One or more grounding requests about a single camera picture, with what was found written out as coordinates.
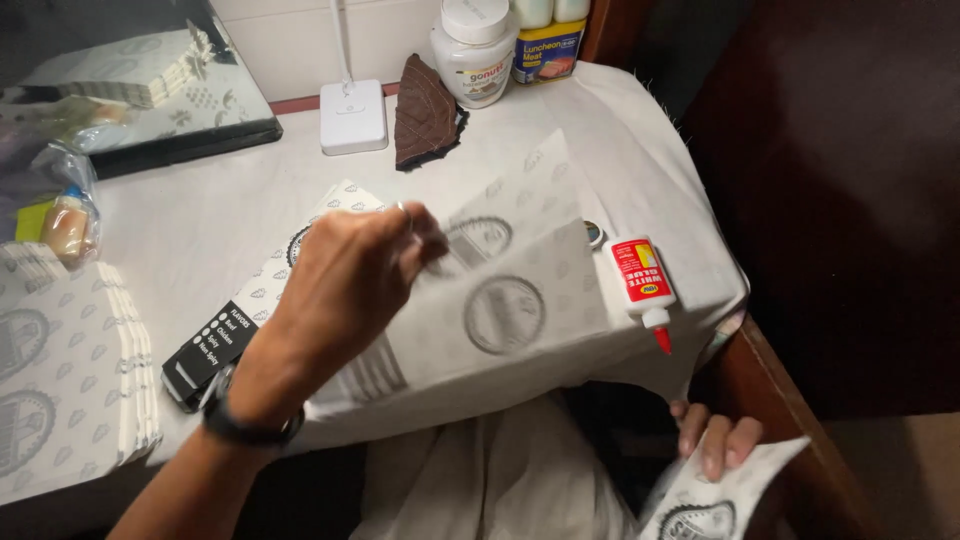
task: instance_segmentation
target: stack of paper bags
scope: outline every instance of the stack of paper bags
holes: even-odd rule
[[[96,479],[159,440],[150,338],[112,267],[0,248],[0,504]]]
[[[557,131],[442,222],[450,255],[421,274],[387,330],[306,404],[308,421],[324,424],[324,446],[492,412],[594,369],[583,348],[610,323],[575,174]],[[196,409],[207,382],[273,315],[310,224],[333,209],[385,208],[351,182],[327,193],[164,363],[184,410]]]
[[[53,86],[62,95],[122,101],[152,109],[199,76],[213,59],[206,32],[186,30],[131,37],[55,57],[21,86]]]

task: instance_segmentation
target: white wall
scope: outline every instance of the white wall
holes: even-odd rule
[[[267,101],[320,93],[340,80],[328,0],[211,0]],[[432,63],[441,0],[341,0],[356,80],[400,80],[411,53]]]

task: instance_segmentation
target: white glue bottle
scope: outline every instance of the white glue bottle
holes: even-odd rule
[[[614,238],[603,247],[613,268],[623,280],[623,298],[627,312],[639,315],[643,326],[654,331],[660,348],[670,354],[670,313],[666,307],[677,302],[677,295],[666,279],[657,251],[647,236]]]

